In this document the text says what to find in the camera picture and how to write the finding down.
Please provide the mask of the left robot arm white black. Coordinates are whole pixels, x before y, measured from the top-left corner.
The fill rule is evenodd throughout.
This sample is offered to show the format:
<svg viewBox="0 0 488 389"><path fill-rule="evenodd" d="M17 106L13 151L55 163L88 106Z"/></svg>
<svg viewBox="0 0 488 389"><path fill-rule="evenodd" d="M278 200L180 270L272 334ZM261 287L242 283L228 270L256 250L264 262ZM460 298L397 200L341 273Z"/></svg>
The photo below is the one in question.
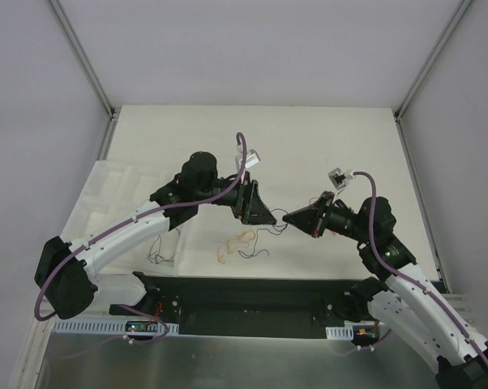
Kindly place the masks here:
<svg viewBox="0 0 488 389"><path fill-rule="evenodd" d="M196 152L171 182L124 220L72 242L56 236L45 243L34 276L41 290L36 319L74 318L93 306L129 306L136 314L150 314L156 296L142 272L105 274L103 269L140 243L180 227L204 204L228 207L244 225L276 223L259 197L258 182L245 169L219 177L214 155ZM41 314L43 301L50 304L53 314Z"/></svg>

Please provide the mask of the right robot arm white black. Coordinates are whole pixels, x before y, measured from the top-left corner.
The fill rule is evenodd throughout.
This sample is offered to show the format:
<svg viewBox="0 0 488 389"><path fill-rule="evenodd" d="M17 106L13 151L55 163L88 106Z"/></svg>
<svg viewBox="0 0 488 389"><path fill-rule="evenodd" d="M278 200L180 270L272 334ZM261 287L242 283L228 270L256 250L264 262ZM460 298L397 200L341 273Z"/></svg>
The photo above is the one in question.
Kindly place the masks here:
<svg viewBox="0 0 488 389"><path fill-rule="evenodd" d="M336 305L339 316L385 324L430 367L441 388L488 388L488 339L456 312L393 233L396 218L387 199L368 198L354 212L325 191L283 220L314 238L329 230L357 242L372 276Z"/></svg>

